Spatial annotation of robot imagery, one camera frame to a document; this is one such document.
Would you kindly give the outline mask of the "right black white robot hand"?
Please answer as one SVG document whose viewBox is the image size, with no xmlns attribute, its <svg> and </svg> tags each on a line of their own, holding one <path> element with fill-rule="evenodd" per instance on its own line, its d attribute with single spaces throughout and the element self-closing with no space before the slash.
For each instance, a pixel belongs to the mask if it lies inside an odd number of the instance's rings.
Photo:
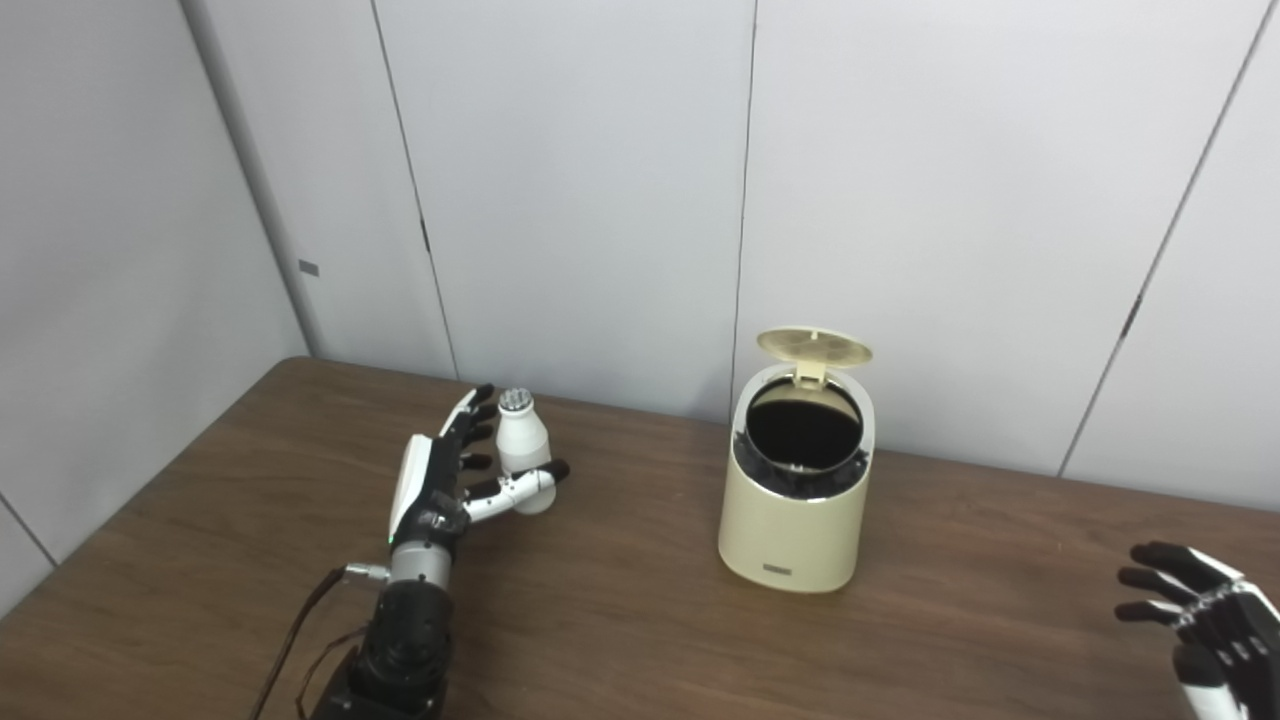
<svg viewBox="0 0 1280 720">
<path fill-rule="evenodd" d="M 1121 623 L 1153 623 L 1178 639 L 1172 669 L 1194 719 L 1279 716 L 1277 606 L 1248 577 L 1184 544 L 1129 551 L 1117 582 L 1152 598 L 1120 603 Z"/>
</svg>

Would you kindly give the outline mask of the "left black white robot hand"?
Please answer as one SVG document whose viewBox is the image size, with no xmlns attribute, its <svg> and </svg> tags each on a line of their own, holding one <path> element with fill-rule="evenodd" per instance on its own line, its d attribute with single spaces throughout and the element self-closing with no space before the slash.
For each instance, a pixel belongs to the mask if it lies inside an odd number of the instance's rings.
<svg viewBox="0 0 1280 720">
<path fill-rule="evenodd" d="M 490 456 L 475 456 L 468 448 L 495 434 L 494 392 L 492 384 L 471 388 L 453 406 L 439 433 L 410 437 L 390 506 L 390 552 L 413 542 L 452 550 L 472 524 L 512 511 L 570 477 L 567 461 L 552 459 L 458 488 L 461 473 L 492 465 Z"/>
</svg>

